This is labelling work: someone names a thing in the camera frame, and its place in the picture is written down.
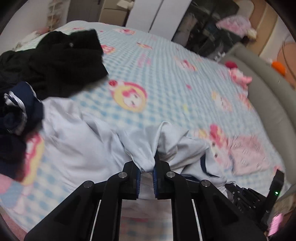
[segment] bed frame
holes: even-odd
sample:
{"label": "bed frame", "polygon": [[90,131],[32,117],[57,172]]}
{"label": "bed frame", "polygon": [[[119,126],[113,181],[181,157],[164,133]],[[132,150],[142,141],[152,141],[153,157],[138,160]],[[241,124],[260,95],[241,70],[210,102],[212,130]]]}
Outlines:
{"label": "bed frame", "polygon": [[253,77],[248,98],[284,161],[286,178],[293,184],[288,195],[296,190],[296,92],[277,71],[241,43],[220,63],[226,61],[234,61],[245,75]]}

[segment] gray door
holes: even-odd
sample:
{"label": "gray door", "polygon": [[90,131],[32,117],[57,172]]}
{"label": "gray door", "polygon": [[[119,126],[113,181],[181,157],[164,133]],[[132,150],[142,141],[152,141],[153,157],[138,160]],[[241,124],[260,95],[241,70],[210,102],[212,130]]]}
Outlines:
{"label": "gray door", "polygon": [[71,0],[67,22],[83,20],[98,22],[104,0]]}

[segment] orange object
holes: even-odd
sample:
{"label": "orange object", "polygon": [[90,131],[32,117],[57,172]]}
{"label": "orange object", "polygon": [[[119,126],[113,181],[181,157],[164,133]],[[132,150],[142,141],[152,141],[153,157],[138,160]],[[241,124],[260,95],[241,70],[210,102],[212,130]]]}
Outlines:
{"label": "orange object", "polygon": [[285,76],[286,73],[287,73],[286,67],[282,63],[280,63],[278,61],[272,62],[271,67],[273,67],[282,76]]}

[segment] pink tag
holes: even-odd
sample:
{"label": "pink tag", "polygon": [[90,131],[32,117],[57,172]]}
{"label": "pink tag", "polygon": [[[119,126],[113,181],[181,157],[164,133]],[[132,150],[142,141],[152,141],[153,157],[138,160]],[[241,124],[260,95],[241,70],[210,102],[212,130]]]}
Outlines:
{"label": "pink tag", "polygon": [[272,219],[268,236],[271,236],[278,231],[279,225],[281,224],[282,220],[283,215],[281,213]]}

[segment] dark clothes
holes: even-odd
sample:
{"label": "dark clothes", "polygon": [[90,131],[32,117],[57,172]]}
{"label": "dark clothes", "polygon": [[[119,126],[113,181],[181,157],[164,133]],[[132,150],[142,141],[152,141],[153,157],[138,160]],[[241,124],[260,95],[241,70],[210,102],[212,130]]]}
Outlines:
{"label": "dark clothes", "polygon": [[0,173],[18,178],[26,152],[26,135],[43,119],[43,104],[26,82],[0,98]]}
{"label": "dark clothes", "polygon": [[50,32],[35,49],[0,56],[0,91],[26,81],[38,99],[69,97],[108,75],[102,55],[94,29],[70,35]]}

